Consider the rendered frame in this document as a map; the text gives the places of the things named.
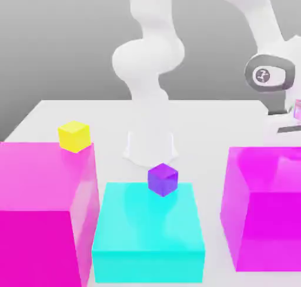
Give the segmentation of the large cyan box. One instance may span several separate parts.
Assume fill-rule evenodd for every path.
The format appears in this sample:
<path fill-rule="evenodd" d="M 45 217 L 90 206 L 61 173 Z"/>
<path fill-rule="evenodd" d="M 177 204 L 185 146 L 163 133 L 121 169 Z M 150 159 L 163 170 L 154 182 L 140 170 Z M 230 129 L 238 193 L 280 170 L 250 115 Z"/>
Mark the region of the large cyan box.
<path fill-rule="evenodd" d="M 145 182 L 108 182 L 92 261 L 97 283 L 201 283 L 205 243 L 192 184 L 161 197 Z"/>

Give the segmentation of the large magenta box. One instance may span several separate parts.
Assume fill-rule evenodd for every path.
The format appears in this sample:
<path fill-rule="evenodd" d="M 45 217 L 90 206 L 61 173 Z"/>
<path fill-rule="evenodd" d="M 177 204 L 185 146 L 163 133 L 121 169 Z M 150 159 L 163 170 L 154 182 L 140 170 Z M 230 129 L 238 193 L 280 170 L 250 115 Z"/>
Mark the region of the large magenta box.
<path fill-rule="evenodd" d="M 231 147 L 220 220 L 238 272 L 301 272 L 301 147 Z"/>

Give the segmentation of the small yellow cube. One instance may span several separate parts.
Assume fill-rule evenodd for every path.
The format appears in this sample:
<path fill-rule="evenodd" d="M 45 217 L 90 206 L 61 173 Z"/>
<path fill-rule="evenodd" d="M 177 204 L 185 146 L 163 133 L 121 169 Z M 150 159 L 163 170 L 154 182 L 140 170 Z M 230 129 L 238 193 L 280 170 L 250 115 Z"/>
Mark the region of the small yellow cube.
<path fill-rule="evenodd" d="M 78 153 L 91 145 L 89 125 L 78 121 L 71 121 L 60 126 L 58 137 L 60 147 L 73 153 Z"/>

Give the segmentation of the large pink box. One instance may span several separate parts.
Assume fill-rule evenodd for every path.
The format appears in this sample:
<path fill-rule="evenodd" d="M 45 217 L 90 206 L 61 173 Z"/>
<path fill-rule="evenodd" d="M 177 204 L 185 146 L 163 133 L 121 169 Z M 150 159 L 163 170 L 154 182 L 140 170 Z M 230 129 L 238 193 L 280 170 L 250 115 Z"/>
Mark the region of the large pink box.
<path fill-rule="evenodd" d="M 93 146 L 0 143 L 0 287 L 87 287 L 98 215 Z"/>

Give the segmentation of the small purple cube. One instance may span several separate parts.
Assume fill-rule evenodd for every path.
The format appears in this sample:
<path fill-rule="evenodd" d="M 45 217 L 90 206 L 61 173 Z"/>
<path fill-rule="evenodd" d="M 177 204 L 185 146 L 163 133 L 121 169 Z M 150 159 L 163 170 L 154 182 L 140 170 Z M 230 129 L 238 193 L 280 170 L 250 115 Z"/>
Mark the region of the small purple cube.
<path fill-rule="evenodd" d="M 148 170 L 148 188 L 154 193 L 165 197 L 178 187 L 178 171 L 161 163 Z"/>

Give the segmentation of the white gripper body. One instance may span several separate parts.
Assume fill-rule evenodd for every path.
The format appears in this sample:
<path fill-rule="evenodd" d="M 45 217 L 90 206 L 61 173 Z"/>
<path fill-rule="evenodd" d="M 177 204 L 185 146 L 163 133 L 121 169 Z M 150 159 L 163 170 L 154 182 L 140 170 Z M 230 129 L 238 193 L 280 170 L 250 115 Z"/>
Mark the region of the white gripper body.
<path fill-rule="evenodd" d="M 301 122 L 268 123 L 263 143 L 265 146 L 301 147 Z"/>

